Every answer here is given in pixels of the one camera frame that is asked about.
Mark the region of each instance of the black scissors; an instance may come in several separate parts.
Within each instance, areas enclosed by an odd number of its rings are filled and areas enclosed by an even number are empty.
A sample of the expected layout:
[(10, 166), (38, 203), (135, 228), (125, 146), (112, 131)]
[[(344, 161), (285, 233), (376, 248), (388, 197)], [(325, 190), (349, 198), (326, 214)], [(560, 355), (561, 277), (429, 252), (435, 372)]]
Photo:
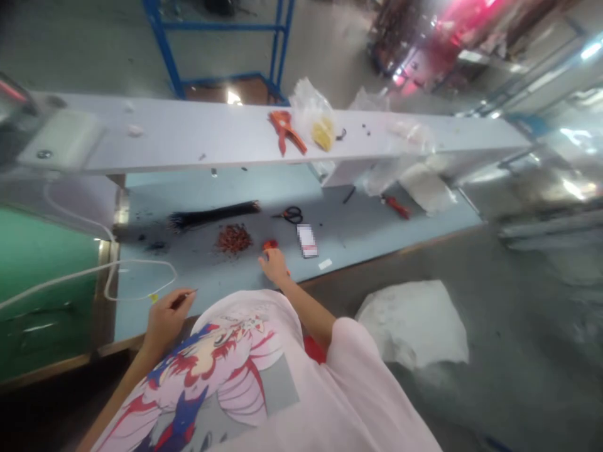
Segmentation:
[(300, 224), (303, 221), (302, 211), (299, 207), (287, 207), (283, 213), (272, 215), (270, 218), (284, 218), (291, 224)]

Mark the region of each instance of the black wire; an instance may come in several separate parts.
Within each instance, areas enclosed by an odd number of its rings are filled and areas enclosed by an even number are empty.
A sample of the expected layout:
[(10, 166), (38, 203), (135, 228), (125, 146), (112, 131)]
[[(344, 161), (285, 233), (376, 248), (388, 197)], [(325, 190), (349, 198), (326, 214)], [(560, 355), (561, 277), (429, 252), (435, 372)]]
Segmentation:
[(259, 201), (249, 201), (202, 212), (174, 212), (168, 217), (168, 229), (179, 234), (191, 228), (214, 223), (225, 218), (239, 217), (260, 211)]

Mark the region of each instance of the pile of red components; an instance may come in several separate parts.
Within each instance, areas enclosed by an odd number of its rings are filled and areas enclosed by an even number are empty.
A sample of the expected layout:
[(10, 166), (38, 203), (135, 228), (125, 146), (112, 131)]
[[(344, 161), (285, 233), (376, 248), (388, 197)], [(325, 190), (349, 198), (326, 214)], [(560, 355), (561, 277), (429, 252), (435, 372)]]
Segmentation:
[(226, 225), (218, 235), (216, 246), (223, 253), (237, 254), (253, 245), (243, 224)]

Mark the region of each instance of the workbench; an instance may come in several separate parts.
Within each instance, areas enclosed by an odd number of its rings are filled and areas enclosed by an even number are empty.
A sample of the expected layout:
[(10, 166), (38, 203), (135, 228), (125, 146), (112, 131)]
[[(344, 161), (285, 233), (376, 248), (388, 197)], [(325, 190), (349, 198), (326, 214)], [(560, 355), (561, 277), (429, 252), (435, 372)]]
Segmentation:
[[(481, 223), (460, 195), (456, 206), (430, 218), (397, 187), (388, 194), (411, 210), (411, 220), (406, 221), (360, 189), (343, 204), (350, 187), (322, 189), (307, 164), (246, 169), (219, 169), (217, 178), (209, 171), (132, 174), (127, 178), (129, 222), (126, 233), (120, 235), (121, 259), (171, 262), (178, 271), (173, 288), (199, 289), (190, 315), (201, 314), (237, 290), (274, 288), (257, 262), (266, 240), (279, 242), (291, 277), (299, 282)], [(259, 200), (262, 212), (180, 235), (165, 227), (166, 217), (175, 210), (210, 210), (249, 200)], [(304, 259), (296, 227), (282, 218), (270, 218), (290, 205), (300, 207), (304, 222), (312, 225), (318, 257)], [(245, 225), (253, 245), (229, 257), (215, 248), (215, 242), (220, 228), (232, 223)], [(164, 248), (153, 249), (151, 245), (157, 242), (165, 243)], [(321, 269), (327, 259), (332, 264)], [(124, 265), (119, 273), (119, 297), (144, 296), (170, 279), (167, 267)], [(150, 305), (150, 300), (117, 304), (115, 341), (145, 331)]]
[[(335, 142), (328, 153), (306, 141), (306, 155), (288, 142), (282, 156), (268, 120), (273, 107), (57, 96), (67, 108), (95, 115), (104, 132), (84, 166), (53, 183), (53, 199), (84, 218), (113, 227), (119, 190), (105, 175), (126, 174), (122, 196), (126, 203), (119, 206), (116, 230), (120, 259), (171, 262), (178, 279), (160, 295), (180, 286), (197, 288), (190, 315), (202, 313), (233, 291), (270, 288), (257, 263), (266, 240), (279, 242), (292, 278), (304, 281), (481, 223), (459, 193), (452, 208), (427, 217), (397, 184), (387, 194), (411, 211), (410, 220), (402, 219), (378, 197), (368, 197), (361, 187), (343, 204), (351, 187), (324, 188), (311, 163), (368, 168), (371, 162), (395, 159), (400, 152), (412, 153), (412, 143), (390, 132), (400, 121), (418, 121), (432, 130), (435, 156), (445, 166), (461, 154), (469, 155), (471, 161), (500, 158), (530, 145), (504, 121), (336, 110), (337, 130), (347, 131), (343, 141)], [(130, 134), (131, 126), (141, 133)], [(3, 202), (106, 239), (99, 227), (48, 205), (41, 195), (45, 181), (39, 175), (16, 171), (6, 173), (0, 182)], [(167, 216), (176, 211), (211, 210), (253, 200), (259, 201), (261, 213), (181, 235), (166, 228)], [(301, 208), (303, 223), (312, 226), (319, 252), (316, 258), (302, 257), (294, 225), (270, 217), (292, 205)], [(244, 223), (253, 239), (253, 245), (237, 256), (227, 256), (215, 247), (220, 228), (232, 223)], [(170, 279), (166, 266), (123, 264), (117, 297), (143, 297)], [(143, 333), (150, 305), (150, 299), (117, 303), (114, 340)]]

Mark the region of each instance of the light blue work surface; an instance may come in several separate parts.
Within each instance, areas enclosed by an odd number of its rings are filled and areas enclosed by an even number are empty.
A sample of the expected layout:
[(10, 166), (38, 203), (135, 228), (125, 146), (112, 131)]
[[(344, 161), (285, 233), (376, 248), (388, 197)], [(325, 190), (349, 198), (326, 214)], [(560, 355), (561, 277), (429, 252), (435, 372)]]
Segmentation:
[[(322, 189), (306, 164), (221, 168), (213, 178), (207, 170), (177, 173), (131, 174), (127, 178), (129, 224), (121, 241), (121, 259), (158, 259), (171, 262), (178, 271), (178, 287), (198, 288), (189, 315), (205, 311), (220, 298), (242, 289), (273, 288), (258, 264), (262, 244), (276, 239), (285, 253), (291, 276), (303, 281), (390, 253), (409, 245), (475, 226), (481, 219), (462, 196), (458, 204), (434, 217), (427, 217), (399, 186), (388, 194), (412, 212), (406, 221), (378, 198), (358, 189), (344, 205), (350, 187)], [(166, 229), (174, 211), (211, 210), (235, 203), (259, 200), (262, 212), (231, 218), (185, 234)], [(304, 223), (312, 225), (319, 256), (304, 259), (296, 227), (270, 215), (286, 207), (301, 208)], [(215, 249), (221, 225), (244, 223), (253, 245), (236, 257)], [(166, 242), (163, 250), (149, 250), (151, 243)], [(321, 271), (318, 264), (333, 264)], [(166, 266), (127, 264), (119, 271), (119, 297), (142, 297), (167, 283)], [(151, 301), (120, 302), (116, 308), (115, 340), (143, 333)]]

